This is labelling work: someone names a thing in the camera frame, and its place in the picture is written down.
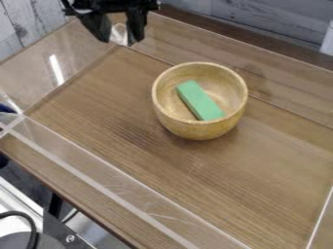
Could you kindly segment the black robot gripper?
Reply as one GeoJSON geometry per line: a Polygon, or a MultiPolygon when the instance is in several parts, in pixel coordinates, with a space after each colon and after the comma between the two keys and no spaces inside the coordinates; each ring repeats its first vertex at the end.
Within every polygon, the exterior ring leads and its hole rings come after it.
{"type": "Polygon", "coordinates": [[[78,18],[94,37],[103,43],[110,42],[112,23],[107,13],[126,12],[127,45],[145,39],[147,12],[161,7],[158,0],[60,0],[68,16],[78,18]]]}

